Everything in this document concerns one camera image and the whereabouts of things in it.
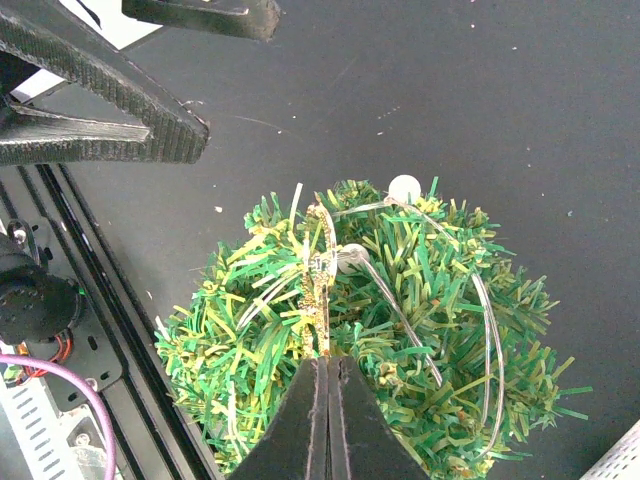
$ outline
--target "fake grass bundle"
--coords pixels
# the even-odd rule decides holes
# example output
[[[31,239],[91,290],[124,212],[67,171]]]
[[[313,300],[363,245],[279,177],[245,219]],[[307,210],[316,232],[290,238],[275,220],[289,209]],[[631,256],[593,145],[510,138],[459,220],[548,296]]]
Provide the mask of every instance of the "fake grass bundle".
[[[333,214],[383,197],[367,182],[348,181],[317,199]],[[531,429],[555,426],[562,414],[583,418],[557,401],[589,389],[557,386],[573,358],[557,365],[556,352],[536,339],[545,333],[554,303],[544,278],[527,280],[524,270],[513,270],[510,252],[492,240],[498,225],[479,208],[468,213],[464,203],[443,203],[435,182],[414,204],[448,235],[397,206],[334,222],[339,246],[367,249],[424,346],[411,343],[369,272],[356,266],[339,272],[331,289],[331,354],[357,359],[396,437],[433,479],[484,478],[495,459],[522,458],[511,447],[525,442]],[[251,240],[237,248],[219,245],[191,308],[176,307],[156,344],[176,405],[202,424],[224,472],[260,440],[305,353],[308,321],[299,305],[305,229],[315,232],[312,252],[326,248],[320,222],[283,212],[275,194],[245,220]],[[478,455],[496,417],[497,360],[494,348],[492,408],[483,425],[485,324],[474,273],[489,293],[505,365],[504,417],[483,458]],[[243,318],[250,321],[238,328]],[[425,353],[442,374],[441,388],[425,368]]]

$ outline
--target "black table surface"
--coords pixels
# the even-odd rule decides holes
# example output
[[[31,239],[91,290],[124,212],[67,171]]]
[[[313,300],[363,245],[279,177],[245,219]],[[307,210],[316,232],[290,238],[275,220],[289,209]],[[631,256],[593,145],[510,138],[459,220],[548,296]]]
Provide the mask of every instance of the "black table surface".
[[[577,479],[640,418],[640,3],[282,0],[267,44],[166,29],[128,54],[211,123],[196,165],[71,170],[139,296],[188,306],[271,191],[402,173],[481,205],[561,304],[543,339],[593,394],[492,479]],[[120,114],[76,86],[51,109]],[[215,207],[222,207],[217,212]]]

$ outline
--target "purple cable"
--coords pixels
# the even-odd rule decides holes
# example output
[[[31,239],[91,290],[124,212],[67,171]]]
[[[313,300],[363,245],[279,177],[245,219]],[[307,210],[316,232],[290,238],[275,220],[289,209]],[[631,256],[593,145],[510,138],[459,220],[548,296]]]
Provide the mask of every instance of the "purple cable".
[[[87,397],[89,403],[91,403],[91,406],[98,417],[98,421],[100,422],[100,427],[102,427],[102,435],[104,436],[105,447],[107,450],[107,465],[104,471],[104,479],[113,480],[116,476],[116,436],[113,432],[109,412],[107,412],[104,403],[102,403],[102,400],[100,400],[100,397],[93,388],[91,388],[91,386],[85,382],[82,377],[73,373],[68,368],[58,365],[57,363],[38,360],[24,355],[6,355],[2,353],[0,353],[0,363],[21,365],[23,367],[45,370],[64,378],[74,386],[78,387],[78,390],[80,390]]]

